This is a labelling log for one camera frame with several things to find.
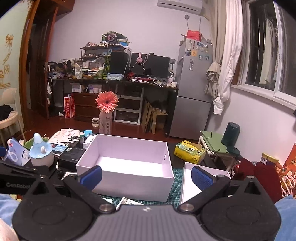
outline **wooden chair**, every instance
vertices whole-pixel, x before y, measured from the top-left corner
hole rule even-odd
[[[1,101],[0,101],[1,105],[2,104],[6,104],[6,105],[14,104],[15,105],[15,110],[16,110],[16,111],[10,112],[7,119],[5,119],[3,121],[0,121],[0,136],[1,136],[1,141],[3,143],[3,146],[6,146],[6,143],[5,143],[5,140],[4,140],[4,137],[3,137],[2,129],[8,127],[10,136],[12,136],[11,125],[16,123],[16,122],[18,122],[18,124],[20,126],[20,130],[22,132],[22,137],[23,137],[24,141],[26,142],[25,135],[24,135],[24,132],[22,130],[22,126],[20,124],[20,117],[19,117],[19,114],[17,112],[17,107],[16,107],[16,104],[15,104],[15,93],[16,93],[16,91],[17,91],[16,88],[6,89],[5,91],[3,91],[2,98],[1,98]]]

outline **air conditioner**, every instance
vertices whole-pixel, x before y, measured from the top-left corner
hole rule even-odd
[[[158,0],[157,6],[200,15],[202,0]]]

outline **gray refrigerator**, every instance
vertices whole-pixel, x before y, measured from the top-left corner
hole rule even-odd
[[[205,94],[206,72],[213,61],[213,45],[186,39],[180,46],[175,81],[179,92],[170,136],[198,139],[205,129],[212,97]]]

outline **red box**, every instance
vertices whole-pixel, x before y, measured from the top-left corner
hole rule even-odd
[[[201,41],[202,40],[202,33],[199,32],[199,31],[188,30],[187,31],[187,38],[197,40],[197,41]]]
[[[72,118],[75,116],[74,97],[64,97],[65,118]]]

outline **red floor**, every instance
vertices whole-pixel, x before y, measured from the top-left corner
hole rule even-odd
[[[55,116],[47,120],[32,110],[28,110],[28,113],[31,118],[32,127],[30,131],[25,133],[27,140],[31,139],[36,132],[38,132],[41,136],[51,137],[58,130],[65,128],[81,131],[92,130],[93,133],[99,132],[99,128],[92,127],[91,123],[76,121],[74,118],[66,119],[64,117]],[[124,124],[119,122],[112,123],[112,135],[166,142],[178,142],[183,140],[174,137],[165,137],[163,130],[156,130],[155,134],[143,133],[142,128],[138,125]]]

